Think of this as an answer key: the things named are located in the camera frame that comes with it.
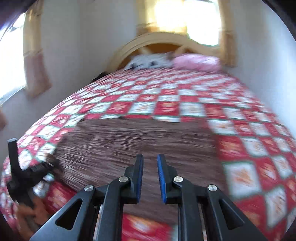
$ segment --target arched headboard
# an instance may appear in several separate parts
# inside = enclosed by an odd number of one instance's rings
[[[111,58],[106,72],[111,73],[123,68],[131,56],[150,53],[199,53],[208,56],[220,57],[218,46],[202,45],[190,38],[174,33],[153,32],[140,35],[117,50]]]

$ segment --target yellow curtain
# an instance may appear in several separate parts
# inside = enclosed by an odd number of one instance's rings
[[[137,35],[158,31],[187,35],[184,1],[186,0],[136,0]],[[229,0],[217,0],[217,2],[221,17],[219,34],[221,61],[224,65],[235,66],[236,45]]]
[[[0,110],[0,131],[4,128],[5,125],[6,125],[6,118],[3,112]]]
[[[38,0],[28,9],[23,30],[26,90],[31,97],[36,97],[52,86],[44,66],[41,47],[41,14],[43,4],[44,0]]]

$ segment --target metal pin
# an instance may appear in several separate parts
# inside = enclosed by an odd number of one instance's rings
[[[125,183],[125,182],[128,181],[128,177],[122,176],[122,177],[119,178],[119,181],[120,181],[121,183]]]
[[[214,191],[217,191],[217,186],[214,185],[214,184],[211,184],[211,185],[208,186],[208,189],[209,189],[210,191],[214,192]]]
[[[177,182],[177,183],[180,183],[180,182],[183,181],[183,178],[179,177],[179,176],[176,176],[176,177],[174,177],[174,181]]]
[[[93,188],[94,188],[93,185],[87,185],[87,186],[84,187],[84,190],[87,191],[87,192],[90,192],[90,191],[93,190]]]

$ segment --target black tool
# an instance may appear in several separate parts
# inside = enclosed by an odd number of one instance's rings
[[[178,204],[179,241],[203,240],[202,209],[209,241],[267,241],[256,226],[216,186],[201,187],[178,176],[164,154],[157,156],[160,191],[165,204]]]
[[[144,158],[138,154],[124,176],[108,185],[87,185],[53,215],[30,241],[91,241],[101,204],[103,205],[95,240],[121,240],[123,204],[140,200]]]
[[[59,161],[51,163],[42,162],[22,170],[18,161],[17,139],[8,140],[8,154],[11,166],[11,180],[7,183],[7,189],[12,200],[34,208],[32,202],[33,187],[55,168]]]

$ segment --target brown towel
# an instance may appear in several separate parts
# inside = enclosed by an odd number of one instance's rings
[[[57,145],[61,180],[76,191],[87,184],[102,186],[124,174],[136,155],[144,155],[141,200],[124,211],[144,218],[177,223],[176,205],[164,205],[160,197],[157,154],[178,175],[196,185],[211,183],[226,191],[222,166],[216,157],[212,133],[203,120],[168,123],[144,119],[84,120]]]

